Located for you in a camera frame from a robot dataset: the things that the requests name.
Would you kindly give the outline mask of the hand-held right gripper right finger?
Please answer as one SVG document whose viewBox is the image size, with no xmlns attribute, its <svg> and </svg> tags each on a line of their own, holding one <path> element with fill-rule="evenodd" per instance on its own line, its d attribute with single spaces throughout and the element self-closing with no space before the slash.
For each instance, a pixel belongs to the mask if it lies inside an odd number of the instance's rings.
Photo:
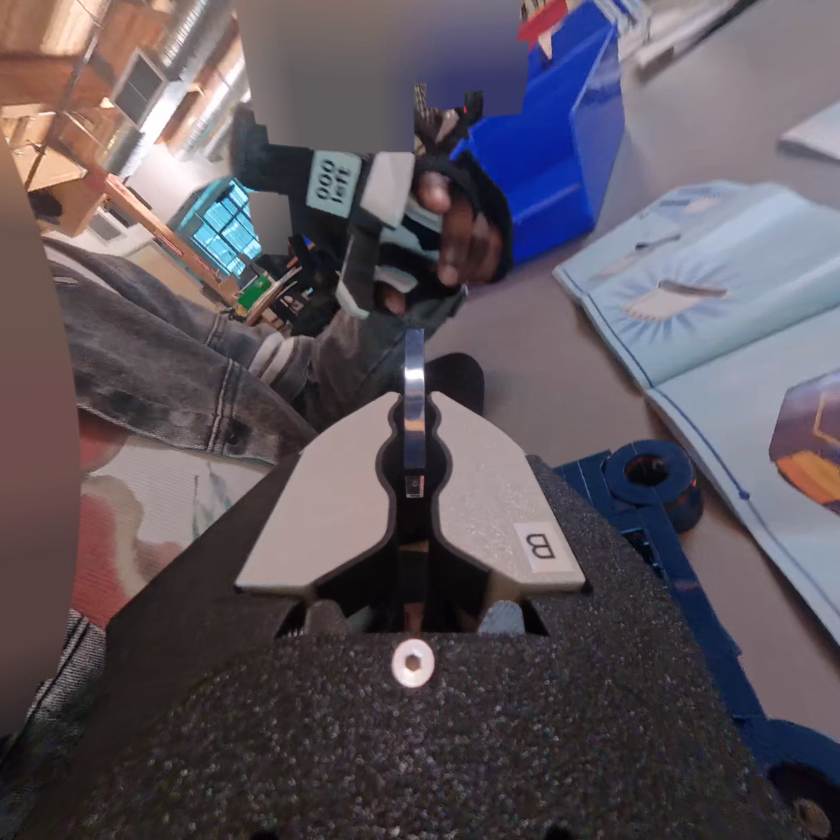
<svg viewBox="0 0 840 840">
<path fill-rule="evenodd" d="M 445 460 L 431 503 L 430 561 L 449 596 L 579 593 L 585 573 L 529 460 L 509 436 L 441 392 Z"/>
</svg>

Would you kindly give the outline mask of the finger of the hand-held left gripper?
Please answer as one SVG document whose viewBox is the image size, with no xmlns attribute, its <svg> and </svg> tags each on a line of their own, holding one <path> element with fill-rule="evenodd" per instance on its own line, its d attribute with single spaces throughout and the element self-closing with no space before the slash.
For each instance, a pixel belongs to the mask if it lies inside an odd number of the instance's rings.
<svg viewBox="0 0 840 840">
<path fill-rule="evenodd" d="M 413 188 L 413 152 L 377 152 L 359 199 L 360 210 L 384 227 L 399 227 Z"/>
<path fill-rule="evenodd" d="M 375 308 L 375 270 L 379 255 L 378 234 L 349 231 L 335 298 L 351 317 L 367 319 Z"/>
</svg>

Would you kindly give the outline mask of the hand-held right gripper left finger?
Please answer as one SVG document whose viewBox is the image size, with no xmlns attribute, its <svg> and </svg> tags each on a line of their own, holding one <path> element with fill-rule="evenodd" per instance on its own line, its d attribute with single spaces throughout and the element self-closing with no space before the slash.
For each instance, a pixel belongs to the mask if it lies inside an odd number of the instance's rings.
<svg viewBox="0 0 840 840">
<path fill-rule="evenodd" d="M 235 580 L 240 591 L 312 599 L 330 577 L 385 545 L 394 494 L 378 464 L 396 434 L 398 400 L 384 394 L 301 451 Z"/>
</svg>

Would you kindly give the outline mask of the dark blue brick plate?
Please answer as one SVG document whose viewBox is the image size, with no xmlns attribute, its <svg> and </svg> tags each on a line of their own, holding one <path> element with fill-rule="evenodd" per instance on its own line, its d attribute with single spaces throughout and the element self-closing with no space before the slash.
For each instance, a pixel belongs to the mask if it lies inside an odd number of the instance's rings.
<svg viewBox="0 0 840 840">
<path fill-rule="evenodd" d="M 405 333 L 403 368 L 403 467 L 410 487 L 419 487 L 426 468 L 425 333 Z"/>
</svg>

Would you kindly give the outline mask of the dark blue brick console model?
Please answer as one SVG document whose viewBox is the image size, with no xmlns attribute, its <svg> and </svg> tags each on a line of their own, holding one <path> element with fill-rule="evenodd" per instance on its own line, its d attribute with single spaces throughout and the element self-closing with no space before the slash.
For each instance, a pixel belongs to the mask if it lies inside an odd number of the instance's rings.
<svg viewBox="0 0 840 840">
<path fill-rule="evenodd" d="M 736 728 L 810 838 L 839 838 L 839 745 L 766 716 L 679 537 L 704 511 L 697 473 L 677 444 L 639 440 L 554 469 L 646 561 L 677 603 Z"/>
</svg>

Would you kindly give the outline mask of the person's left forearm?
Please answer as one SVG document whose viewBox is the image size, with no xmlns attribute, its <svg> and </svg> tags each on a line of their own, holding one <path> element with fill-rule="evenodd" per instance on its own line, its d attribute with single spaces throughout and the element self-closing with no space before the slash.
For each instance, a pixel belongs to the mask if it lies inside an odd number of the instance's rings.
<svg viewBox="0 0 840 840">
<path fill-rule="evenodd" d="M 404 385 L 406 339 L 432 337 L 467 300 L 465 286 L 420 287 L 404 294 L 378 282 L 366 318 L 340 310 L 315 337 L 284 337 L 232 322 L 219 327 L 212 348 L 277 393 L 318 431 Z"/>
</svg>

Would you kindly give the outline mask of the person's left hand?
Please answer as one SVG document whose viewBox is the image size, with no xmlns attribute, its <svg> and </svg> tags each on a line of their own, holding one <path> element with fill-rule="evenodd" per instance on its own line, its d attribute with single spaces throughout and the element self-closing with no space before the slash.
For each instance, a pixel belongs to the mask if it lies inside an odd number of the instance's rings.
<svg viewBox="0 0 840 840">
<path fill-rule="evenodd" d="M 508 201 L 469 152 L 455 161 L 420 164 L 413 194 L 420 207 L 441 218 L 434 280 L 407 293 L 379 281 L 374 300 L 379 309 L 410 322 L 446 321 L 463 307 L 469 287 L 497 283 L 511 269 Z"/>
</svg>

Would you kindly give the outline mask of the black bumpy cushion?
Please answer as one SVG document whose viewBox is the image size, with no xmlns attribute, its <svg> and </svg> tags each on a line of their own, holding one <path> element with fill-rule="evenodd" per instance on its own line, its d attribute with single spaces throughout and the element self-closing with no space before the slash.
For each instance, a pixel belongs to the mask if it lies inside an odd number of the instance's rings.
<svg viewBox="0 0 840 840">
<path fill-rule="evenodd" d="M 467 353 L 447 353 L 426 362 L 425 391 L 440 392 L 471 412 L 485 415 L 485 374 Z"/>
</svg>

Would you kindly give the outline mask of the blue plastic bin with divider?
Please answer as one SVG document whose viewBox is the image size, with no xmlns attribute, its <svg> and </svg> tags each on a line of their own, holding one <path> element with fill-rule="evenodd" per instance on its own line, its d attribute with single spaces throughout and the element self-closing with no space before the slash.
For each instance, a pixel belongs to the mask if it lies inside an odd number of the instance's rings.
<svg viewBox="0 0 840 840">
<path fill-rule="evenodd" d="M 624 129 L 616 28 L 528 80 L 521 112 L 481 120 L 451 158 L 470 152 L 504 192 L 521 264 L 594 229 Z"/>
</svg>

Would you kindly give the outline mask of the red plastic bin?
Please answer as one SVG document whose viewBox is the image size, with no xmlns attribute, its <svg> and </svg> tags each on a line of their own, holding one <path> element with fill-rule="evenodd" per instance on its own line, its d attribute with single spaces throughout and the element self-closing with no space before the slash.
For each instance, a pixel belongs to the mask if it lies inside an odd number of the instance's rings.
<svg viewBox="0 0 840 840">
<path fill-rule="evenodd" d="M 541 35 L 553 32 L 568 13 L 567 1 L 520 1 L 518 41 L 535 43 Z"/>
</svg>

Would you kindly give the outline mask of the small blue plastic bin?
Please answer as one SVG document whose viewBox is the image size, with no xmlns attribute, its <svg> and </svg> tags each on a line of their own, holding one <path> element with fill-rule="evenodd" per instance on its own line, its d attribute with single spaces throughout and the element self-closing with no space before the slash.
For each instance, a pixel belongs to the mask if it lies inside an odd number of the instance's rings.
<svg viewBox="0 0 840 840">
<path fill-rule="evenodd" d="M 551 68 L 555 62 L 571 57 L 585 41 L 595 35 L 609 34 L 622 23 L 609 2 L 567 1 L 569 13 L 550 33 L 545 33 L 528 46 L 528 79 Z"/>
</svg>

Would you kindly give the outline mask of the white papers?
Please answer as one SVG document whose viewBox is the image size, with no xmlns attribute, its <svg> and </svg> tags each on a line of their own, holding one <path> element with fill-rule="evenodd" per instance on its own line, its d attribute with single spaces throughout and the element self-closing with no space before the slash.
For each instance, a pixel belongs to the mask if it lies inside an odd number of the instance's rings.
<svg viewBox="0 0 840 840">
<path fill-rule="evenodd" d="M 623 64 L 639 80 L 652 78 L 757 3 L 650 2 L 644 22 L 623 37 Z"/>
</svg>

